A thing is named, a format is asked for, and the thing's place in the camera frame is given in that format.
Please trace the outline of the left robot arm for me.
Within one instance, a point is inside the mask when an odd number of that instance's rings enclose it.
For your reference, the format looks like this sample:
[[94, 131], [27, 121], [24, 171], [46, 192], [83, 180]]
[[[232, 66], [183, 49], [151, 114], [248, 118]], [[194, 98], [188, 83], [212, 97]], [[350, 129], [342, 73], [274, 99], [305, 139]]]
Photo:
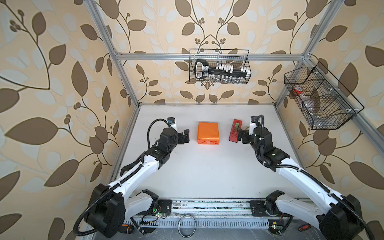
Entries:
[[190, 131], [178, 133], [173, 127], [163, 129], [160, 138], [136, 161], [121, 169], [121, 177], [107, 186], [99, 184], [92, 192], [88, 207], [76, 220], [73, 233], [83, 237], [101, 233], [106, 238], [117, 232], [129, 232], [127, 218], [157, 209], [158, 195], [143, 190], [136, 196], [132, 193], [150, 175], [159, 170], [170, 158], [177, 145], [190, 141]]

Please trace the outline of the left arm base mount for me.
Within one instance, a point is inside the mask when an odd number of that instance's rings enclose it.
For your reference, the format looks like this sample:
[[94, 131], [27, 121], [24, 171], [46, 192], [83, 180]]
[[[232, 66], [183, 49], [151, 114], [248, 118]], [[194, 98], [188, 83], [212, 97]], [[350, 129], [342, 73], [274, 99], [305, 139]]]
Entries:
[[165, 218], [171, 214], [172, 211], [172, 200], [168, 199], [160, 199], [156, 203], [154, 203], [154, 207], [151, 211], [152, 216], [156, 216], [159, 218]]

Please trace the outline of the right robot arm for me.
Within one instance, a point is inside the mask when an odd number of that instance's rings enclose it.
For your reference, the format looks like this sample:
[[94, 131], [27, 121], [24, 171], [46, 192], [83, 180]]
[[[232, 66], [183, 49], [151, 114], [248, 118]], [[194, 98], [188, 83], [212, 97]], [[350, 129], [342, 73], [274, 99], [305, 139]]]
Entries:
[[283, 191], [274, 191], [266, 198], [270, 215], [283, 213], [299, 218], [317, 228], [327, 240], [352, 240], [362, 231], [370, 240], [375, 239], [357, 198], [332, 190], [301, 168], [287, 153], [274, 147], [267, 128], [257, 126], [252, 130], [250, 134], [238, 129], [238, 140], [250, 144], [259, 163], [287, 179], [312, 201], [308, 204]]

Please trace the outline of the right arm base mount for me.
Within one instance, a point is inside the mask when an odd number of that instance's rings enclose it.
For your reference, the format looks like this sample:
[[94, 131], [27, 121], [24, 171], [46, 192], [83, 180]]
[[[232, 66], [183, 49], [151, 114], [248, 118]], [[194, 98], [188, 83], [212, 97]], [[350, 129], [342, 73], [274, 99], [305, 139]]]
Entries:
[[291, 215], [280, 212], [277, 208], [270, 209], [266, 200], [250, 201], [250, 209], [253, 217], [290, 217]]

